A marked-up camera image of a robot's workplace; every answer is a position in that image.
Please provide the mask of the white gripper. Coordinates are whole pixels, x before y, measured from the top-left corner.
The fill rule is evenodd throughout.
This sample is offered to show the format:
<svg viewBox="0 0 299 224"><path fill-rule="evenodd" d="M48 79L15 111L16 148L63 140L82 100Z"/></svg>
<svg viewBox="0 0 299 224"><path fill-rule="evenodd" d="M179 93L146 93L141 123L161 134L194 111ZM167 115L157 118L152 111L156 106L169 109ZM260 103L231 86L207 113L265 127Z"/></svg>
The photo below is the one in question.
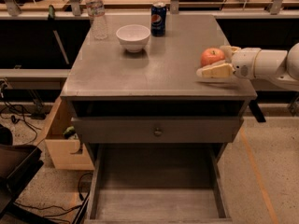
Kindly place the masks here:
<svg viewBox="0 0 299 224"><path fill-rule="evenodd" d="M239 78L254 79L254 64L260 48L220 46L225 60L199 68L196 75L200 78L227 78L234 74Z"/></svg>

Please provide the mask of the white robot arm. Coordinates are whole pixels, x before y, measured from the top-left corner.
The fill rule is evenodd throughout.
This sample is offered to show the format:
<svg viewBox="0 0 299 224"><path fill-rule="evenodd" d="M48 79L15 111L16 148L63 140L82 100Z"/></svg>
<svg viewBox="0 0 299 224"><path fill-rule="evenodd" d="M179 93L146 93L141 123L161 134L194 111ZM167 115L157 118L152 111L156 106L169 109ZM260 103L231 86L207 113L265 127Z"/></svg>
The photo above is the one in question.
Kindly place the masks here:
<svg viewBox="0 0 299 224"><path fill-rule="evenodd" d="M225 80L235 76L262 79L289 91L299 91L299 44L289 51L221 46L225 59L199 68L201 80Z"/></svg>

